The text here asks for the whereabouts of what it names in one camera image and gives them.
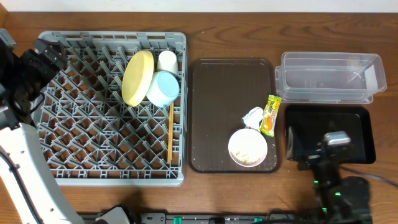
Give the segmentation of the white tissue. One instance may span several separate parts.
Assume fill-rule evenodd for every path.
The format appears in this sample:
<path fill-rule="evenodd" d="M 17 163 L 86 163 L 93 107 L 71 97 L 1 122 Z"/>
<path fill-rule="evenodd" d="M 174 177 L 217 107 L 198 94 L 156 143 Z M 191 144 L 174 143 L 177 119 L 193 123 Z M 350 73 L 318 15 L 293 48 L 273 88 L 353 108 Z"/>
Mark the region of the white tissue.
<path fill-rule="evenodd" d="M 243 116 L 242 120 L 246 128 L 254 129 L 259 132 L 263 118 L 264 109 L 261 107 L 255 107 Z"/>

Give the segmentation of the white bowl with food scraps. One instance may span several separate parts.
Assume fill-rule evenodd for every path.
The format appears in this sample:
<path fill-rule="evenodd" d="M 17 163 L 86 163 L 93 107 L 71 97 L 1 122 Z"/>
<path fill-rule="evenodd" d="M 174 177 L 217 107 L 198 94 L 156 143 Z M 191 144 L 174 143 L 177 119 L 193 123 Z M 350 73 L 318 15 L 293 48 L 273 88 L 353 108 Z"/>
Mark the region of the white bowl with food scraps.
<path fill-rule="evenodd" d="M 228 141 L 228 152 L 235 163 L 243 167 L 256 167 L 267 157 L 265 137 L 250 128 L 235 131 Z"/>

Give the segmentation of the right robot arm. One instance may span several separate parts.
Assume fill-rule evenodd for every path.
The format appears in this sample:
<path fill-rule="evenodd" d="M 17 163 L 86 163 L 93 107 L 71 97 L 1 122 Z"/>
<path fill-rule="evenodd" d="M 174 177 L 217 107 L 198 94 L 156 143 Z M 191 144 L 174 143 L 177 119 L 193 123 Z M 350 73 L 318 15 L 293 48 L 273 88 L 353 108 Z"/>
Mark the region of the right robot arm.
<path fill-rule="evenodd" d="M 356 176 L 342 178 L 340 174 L 340 162 L 351 148 L 348 134 L 326 133 L 309 151 L 293 127 L 287 133 L 287 158 L 298 162 L 298 170 L 310 170 L 314 176 L 320 208 L 312 219 L 319 223 L 372 223 L 369 182 Z"/>

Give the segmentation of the light blue bowl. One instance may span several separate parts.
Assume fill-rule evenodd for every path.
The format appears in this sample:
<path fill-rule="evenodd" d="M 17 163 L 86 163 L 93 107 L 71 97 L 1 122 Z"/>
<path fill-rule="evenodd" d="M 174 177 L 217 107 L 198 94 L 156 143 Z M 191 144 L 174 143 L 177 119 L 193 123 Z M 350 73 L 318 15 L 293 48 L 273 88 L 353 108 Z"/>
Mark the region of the light blue bowl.
<path fill-rule="evenodd" d="M 146 94 L 148 100 L 159 108 L 168 107 L 178 97 L 180 86 L 175 76 L 167 71 L 155 72 Z"/>

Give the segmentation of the yellow plate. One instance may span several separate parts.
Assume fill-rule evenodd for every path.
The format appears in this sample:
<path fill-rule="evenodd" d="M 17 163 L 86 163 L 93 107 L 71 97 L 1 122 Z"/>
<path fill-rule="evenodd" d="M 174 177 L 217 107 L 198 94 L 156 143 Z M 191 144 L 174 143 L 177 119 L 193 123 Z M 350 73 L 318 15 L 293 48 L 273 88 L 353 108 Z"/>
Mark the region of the yellow plate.
<path fill-rule="evenodd" d="M 122 81 L 122 98 L 132 107 L 146 96 L 154 74 L 154 57 L 149 50 L 138 51 L 129 61 Z"/>

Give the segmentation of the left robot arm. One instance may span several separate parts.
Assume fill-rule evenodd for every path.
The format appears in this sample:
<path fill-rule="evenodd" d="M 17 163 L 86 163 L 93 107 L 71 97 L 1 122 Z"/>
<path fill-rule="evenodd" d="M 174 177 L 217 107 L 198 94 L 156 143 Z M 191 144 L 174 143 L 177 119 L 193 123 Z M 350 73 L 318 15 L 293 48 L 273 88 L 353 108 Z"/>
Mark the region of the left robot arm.
<path fill-rule="evenodd" d="M 31 114 L 42 89 L 67 65 L 59 41 L 37 39 L 17 56 L 16 42 L 1 29 L 1 178 L 22 223 L 83 223 L 68 203 L 41 150 Z"/>

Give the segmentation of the yellow snack wrapper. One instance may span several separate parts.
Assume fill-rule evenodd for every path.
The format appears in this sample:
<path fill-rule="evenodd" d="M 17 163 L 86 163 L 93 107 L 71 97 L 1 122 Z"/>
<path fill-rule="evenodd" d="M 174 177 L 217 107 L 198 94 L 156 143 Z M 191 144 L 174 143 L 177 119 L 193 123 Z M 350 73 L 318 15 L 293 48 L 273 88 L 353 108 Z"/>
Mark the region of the yellow snack wrapper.
<path fill-rule="evenodd" d="M 266 136 L 274 137 L 275 123 L 282 98 L 275 95 L 268 96 L 268 102 L 264 108 L 261 132 Z"/>

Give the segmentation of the white plastic cup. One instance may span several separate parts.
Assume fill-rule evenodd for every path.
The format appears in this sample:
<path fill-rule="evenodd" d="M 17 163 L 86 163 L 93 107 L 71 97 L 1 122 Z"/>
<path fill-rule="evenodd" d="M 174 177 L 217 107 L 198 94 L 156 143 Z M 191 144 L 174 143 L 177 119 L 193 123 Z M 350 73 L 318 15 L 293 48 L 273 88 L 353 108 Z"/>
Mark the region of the white plastic cup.
<path fill-rule="evenodd" d="M 173 75 L 178 75 L 177 56 L 169 50 L 161 52 L 158 56 L 156 71 L 166 71 Z"/>

